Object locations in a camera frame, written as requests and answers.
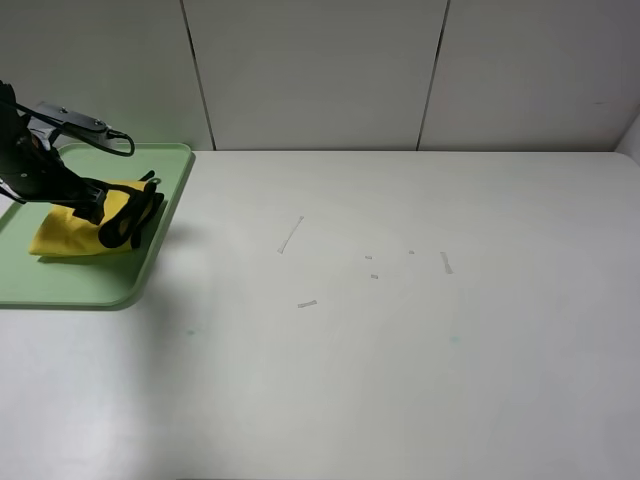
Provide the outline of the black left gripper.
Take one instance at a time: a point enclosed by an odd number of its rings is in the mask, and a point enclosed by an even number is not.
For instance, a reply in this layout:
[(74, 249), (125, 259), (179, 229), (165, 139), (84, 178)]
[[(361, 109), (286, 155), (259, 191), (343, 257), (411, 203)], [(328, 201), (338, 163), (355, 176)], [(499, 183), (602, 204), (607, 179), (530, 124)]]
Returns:
[(66, 168), (58, 151), (39, 132), (1, 126), (1, 194), (15, 202), (51, 203), (93, 225), (105, 215), (107, 184)]

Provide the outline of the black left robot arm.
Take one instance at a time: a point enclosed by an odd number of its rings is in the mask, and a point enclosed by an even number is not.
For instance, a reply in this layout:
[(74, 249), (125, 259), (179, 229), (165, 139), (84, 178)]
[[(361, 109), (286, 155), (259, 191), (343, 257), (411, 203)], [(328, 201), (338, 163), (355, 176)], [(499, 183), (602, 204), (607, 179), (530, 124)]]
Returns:
[(68, 207), (82, 220), (104, 219), (106, 187), (68, 169), (58, 150), (28, 128), (11, 85), (1, 84), (1, 193), (14, 201)]

